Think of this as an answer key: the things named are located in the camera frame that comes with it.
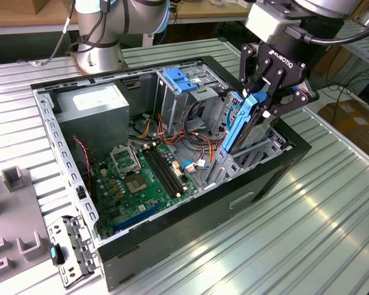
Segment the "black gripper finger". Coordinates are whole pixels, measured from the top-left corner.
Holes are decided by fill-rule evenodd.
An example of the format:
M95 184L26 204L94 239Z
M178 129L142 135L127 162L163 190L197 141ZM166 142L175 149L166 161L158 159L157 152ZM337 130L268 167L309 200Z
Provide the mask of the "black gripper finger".
M272 98L265 101L263 107L270 115L280 117L318 99L319 94L317 92L310 92L305 88L291 87L278 90Z
M258 56L258 46L245 43L241 47L239 80L246 94L259 92L266 82L263 76L272 65L269 57Z

